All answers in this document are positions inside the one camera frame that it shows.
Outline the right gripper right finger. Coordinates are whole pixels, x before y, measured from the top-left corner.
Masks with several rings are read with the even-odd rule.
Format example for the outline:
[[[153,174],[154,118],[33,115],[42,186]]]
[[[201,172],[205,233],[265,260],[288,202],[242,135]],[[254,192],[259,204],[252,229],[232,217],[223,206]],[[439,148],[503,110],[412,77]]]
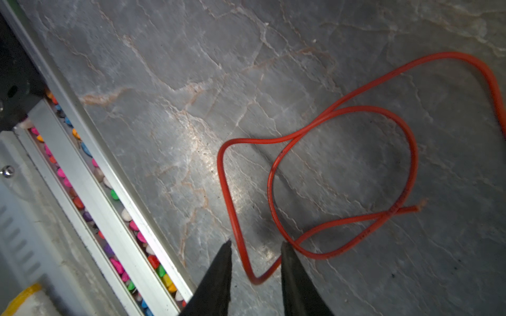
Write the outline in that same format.
[[[281,247],[281,282],[285,315],[333,315],[287,242]]]

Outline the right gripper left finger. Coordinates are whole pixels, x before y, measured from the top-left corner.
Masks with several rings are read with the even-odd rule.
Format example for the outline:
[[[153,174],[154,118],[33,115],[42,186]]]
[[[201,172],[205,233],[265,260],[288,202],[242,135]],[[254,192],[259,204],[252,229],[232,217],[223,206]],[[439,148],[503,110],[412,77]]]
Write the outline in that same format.
[[[231,301],[232,248],[225,242],[213,259],[191,300],[180,312],[184,315],[228,315]]]

